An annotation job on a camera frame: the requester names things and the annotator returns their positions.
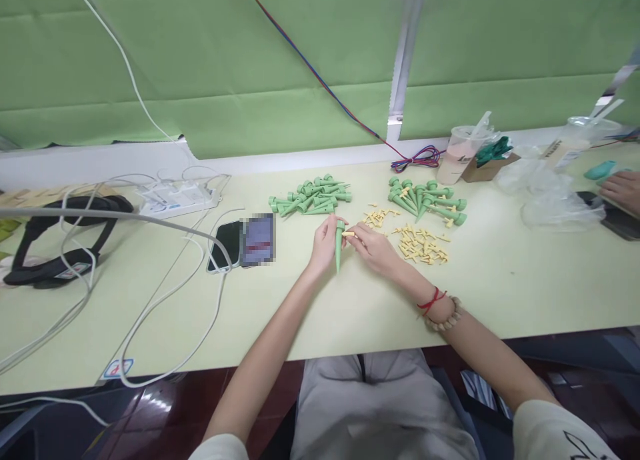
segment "forearm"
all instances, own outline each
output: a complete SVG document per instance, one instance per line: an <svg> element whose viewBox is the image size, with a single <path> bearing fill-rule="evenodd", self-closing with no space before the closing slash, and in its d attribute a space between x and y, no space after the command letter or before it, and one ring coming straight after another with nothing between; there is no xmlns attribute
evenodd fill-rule
<svg viewBox="0 0 640 460"><path fill-rule="evenodd" d="M319 276L306 269L289 291L267 326L231 378L211 417L204 439L232 433L247 441L318 284Z"/></svg>
<svg viewBox="0 0 640 460"><path fill-rule="evenodd" d="M424 305L433 299L435 287L420 272L406 265L394 278L411 298ZM450 318L453 301L444 297L430 308L428 316L436 323ZM505 400L514 412L526 400L557 403L536 374L502 340L469 312L462 311L454 328L441 332L458 355Z"/></svg>

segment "green curtain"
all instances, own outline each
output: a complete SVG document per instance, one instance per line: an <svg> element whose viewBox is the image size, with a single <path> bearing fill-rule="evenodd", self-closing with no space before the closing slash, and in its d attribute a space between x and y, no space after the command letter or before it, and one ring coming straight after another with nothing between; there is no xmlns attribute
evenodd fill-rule
<svg viewBox="0 0 640 460"><path fill-rule="evenodd" d="M638 39L640 0L425 0L402 138L588 115Z"/></svg>
<svg viewBox="0 0 640 460"><path fill-rule="evenodd" d="M377 142L253 0L93 0L149 110L200 158ZM402 0L261 0L336 95L386 132ZM161 140L82 0L0 0L0 135L25 148Z"/></svg>

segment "sleeve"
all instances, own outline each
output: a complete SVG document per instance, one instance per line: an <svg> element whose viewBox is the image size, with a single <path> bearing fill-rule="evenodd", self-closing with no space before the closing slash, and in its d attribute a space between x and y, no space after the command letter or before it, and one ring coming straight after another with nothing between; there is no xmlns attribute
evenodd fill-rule
<svg viewBox="0 0 640 460"><path fill-rule="evenodd" d="M238 437L224 433L202 442L189 460L249 460L249 456Z"/></svg>
<svg viewBox="0 0 640 460"><path fill-rule="evenodd" d="M619 460L586 423L562 407L529 400L513 419L515 460Z"/></svg>

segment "red string bracelet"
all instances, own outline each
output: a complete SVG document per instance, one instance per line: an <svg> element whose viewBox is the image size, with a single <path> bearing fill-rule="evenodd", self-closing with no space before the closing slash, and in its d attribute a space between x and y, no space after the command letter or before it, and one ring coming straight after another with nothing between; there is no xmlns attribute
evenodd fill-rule
<svg viewBox="0 0 640 460"><path fill-rule="evenodd" d="M441 297L438 297L438 293L440 293L440 290L438 290L438 287L435 288L435 293L433 294L433 300L431 300L430 302L426 302L424 305L418 305L416 303L416 305L418 305L418 308L420 309L425 309L425 312L422 314L422 316L424 317L426 314L428 314L429 310L431 309L431 307L433 306L433 304L435 302L437 302L438 300L444 298L447 294L447 291L445 290L442 294Z"/></svg>

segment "person's hand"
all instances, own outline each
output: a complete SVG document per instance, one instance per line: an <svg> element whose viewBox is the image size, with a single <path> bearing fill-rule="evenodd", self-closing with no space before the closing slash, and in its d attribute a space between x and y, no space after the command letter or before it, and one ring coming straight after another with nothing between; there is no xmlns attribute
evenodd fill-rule
<svg viewBox="0 0 640 460"><path fill-rule="evenodd" d="M640 218L640 172L622 171L610 176L598 194Z"/></svg>
<svg viewBox="0 0 640 460"><path fill-rule="evenodd" d="M347 237L347 241L354 246L362 259L370 268L380 275L392 278L396 276L405 262L400 258L388 238L374 232L360 222L350 228L355 237Z"/></svg>
<svg viewBox="0 0 640 460"><path fill-rule="evenodd" d="M338 220L342 220L345 225L349 222L342 217L336 217L334 213L330 214L324 222L315 231L313 238L313 252L309 260L308 269L313 273L321 275L333 262L335 256L335 228ZM342 248L345 247L346 241L342 238Z"/></svg>

